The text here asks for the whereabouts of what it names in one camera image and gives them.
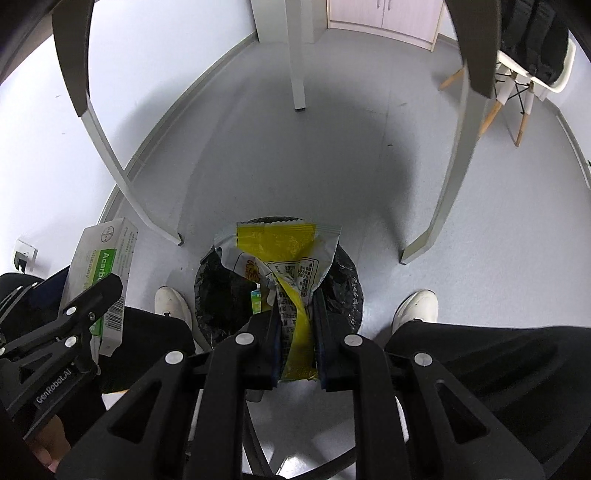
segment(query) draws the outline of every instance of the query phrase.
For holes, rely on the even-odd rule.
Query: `wooden chair leg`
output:
[[[502,107],[503,107],[503,104],[500,103],[499,100],[496,100],[495,101],[495,106],[492,108],[492,110],[486,116],[486,119],[482,122],[482,126],[480,127],[480,133],[478,135],[479,137],[481,137],[482,135],[484,135],[484,133],[488,130],[488,128],[490,127],[492,121],[495,119],[496,114],[499,113],[499,111],[501,110]]]
[[[525,93],[525,105],[524,105],[524,112],[523,116],[521,117],[521,125],[519,126],[519,133],[517,134],[517,139],[515,140],[515,146],[519,147],[521,143],[521,138],[523,137],[523,132],[525,132],[525,127],[527,126],[527,122],[530,119],[531,109],[534,106],[534,82],[530,82],[530,86]]]
[[[517,134],[517,140],[515,140],[515,146],[519,147],[521,143],[521,137],[523,137],[523,132],[525,131],[525,127],[527,126],[527,121],[530,119],[530,115],[528,113],[524,113],[521,117],[521,125],[519,126],[519,133]]]
[[[439,86],[439,90],[443,90],[446,89],[447,87],[449,87],[453,82],[455,82],[457,79],[462,78],[462,75],[464,75],[464,67],[462,67],[461,69],[459,69],[456,73],[454,73],[451,77],[449,77],[447,80],[445,80],[440,86]]]
[[[499,113],[501,108],[506,104],[513,87],[515,86],[515,79],[517,78],[517,74],[513,72],[511,77],[507,77],[503,86],[497,91],[495,106],[492,108],[490,113],[486,116],[484,122],[482,122],[482,126],[480,127],[480,137],[484,135],[484,133],[490,127],[492,121],[495,119],[496,114]]]

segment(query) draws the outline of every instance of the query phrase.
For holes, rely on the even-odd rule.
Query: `wall baseboard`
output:
[[[400,40],[405,43],[410,43],[411,45],[425,48],[426,50],[432,50],[433,47],[432,42],[422,40],[420,38],[415,38],[404,33],[393,32],[390,30],[386,30],[384,28],[370,27],[368,25],[358,25],[353,23],[337,22],[332,20],[329,22],[329,28],[340,28],[341,30],[352,30],[354,32],[370,33],[373,35],[378,35],[380,37],[386,37],[391,38],[393,40]]]
[[[585,178],[585,182],[587,183],[587,188],[591,189],[591,165],[585,158],[583,150],[581,150],[579,142],[577,142],[577,138],[574,136],[574,133],[569,126],[569,123],[566,121],[566,118],[560,111],[560,108],[558,108],[554,103],[546,99],[544,100],[544,104],[552,111],[552,113],[556,115],[556,118],[558,118],[560,126],[563,128],[564,133],[566,133],[566,137],[569,139],[570,146],[573,148],[574,155],[577,157],[577,160],[579,161],[579,166],[581,167],[581,171],[583,172],[583,177]]]
[[[236,57],[242,50],[253,43],[256,39],[256,31],[254,31],[237,43],[237,45],[228,50],[216,63],[203,72],[199,78],[195,80],[178,97],[178,99],[170,106],[158,123],[154,125],[153,129],[146,136],[136,152],[131,156],[129,163],[125,167],[125,174],[127,175],[129,181],[133,181],[134,178],[136,178],[154,149],[164,138],[168,130],[174,125],[176,120],[178,120],[181,114],[191,104],[195,98],[195,95],[199,93],[216,75],[216,73],[218,73],[228,64],[228,62],[230,62],[230,60]],[[123,196],[123,193],[121,193],[121,190],[119,190],[119,187],[115,185],[111,195],[109,195],[102,213],[100,214],[99,223],[113,220],[124,198],[125,197]]]
[[[437,35],[436,43],[437,42],[446,43],[447,45],[451,45],[452,47],[457,48],[457,40],[455,38],[448,37],[447,35],[444,35],[443,33],[440,33]]]

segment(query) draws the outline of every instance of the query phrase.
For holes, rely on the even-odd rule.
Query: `shoe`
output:
[[[392,334],[411,320],[437,323],[438,314],[439,302],[437,301],[437,295],[431,290],[420,290],[413,293],[396,310],[392,320]]]
[[[182,295],[174,288],[160,287],[154,297],[154,313],[165,317],[174,317],[184,321],[193,334],[193,314]],[[193,339],[196,353],[203,353],[203,349]]]

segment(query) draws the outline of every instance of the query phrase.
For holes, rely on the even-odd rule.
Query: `white chair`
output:
[[[544,89],[539,95],[540,100],[544,100],[548,95],[548,92],[562,92],[562,90],[564,90],[564,87],[566,87],[566,84],[570,78],[570,73],[573,70],[575,51],[575,43],[571,38],[569,38],[569,46],[567,47],[566,57],[564,58],[564,68],[562,70],[562,73],[560,74],[560,77],[558,77],[558,79],[552,85],[547,85],[544,82],[542,82],[539,78],[530,75],[515,60],[513,60],[512,58],[510,58],[505,53],[499,50],[496,57],[498,63],[497,74],[505,76],[506,79],[502,87],[496,93],[495,105],[493,106],[490,113],[487,115],[484,122],[482,122],[482,126],[480,128],[480,135],[482,136],[484,132],[486,132],[488,127],[491,125],[492,121],[495,119],[496,114],[499,113],[501,108],[506,104],[507,100],[511,98],[511,92],[515,87],[517,88],[516,95],[518,95],[520,99],[521,94],[525,92],[525,102],[522,103],[521,112],[523,117],[521,118],[521,125],[519,126],[519,133],[517,135],[517,139],[515,140],[515,145],[519,147],[519,144],[521,143],[521,138],[523,137],[523,133],[525,131],[525,127],[531,115],[531,109],[534,105],[534,85],[537,83]],[[462,71],[463,68],[461,68],[452,76],[450,76],[439,86],[439,89],[443,90],[444,88],[452,84],[455,80],[460,78],[460,76],[462,75]]]

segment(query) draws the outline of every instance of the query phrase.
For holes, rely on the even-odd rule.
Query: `electrical outlet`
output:
[[[12,260],[14,262],[14,268],[22,271],[18,268],[23,262],[26,262],[23,273],[32,273],[35,267],[35,260],[37,259],[37,249],[31,245],[26,244],[22,240],[17,240],[17,244],[14,246],[14,253]]]

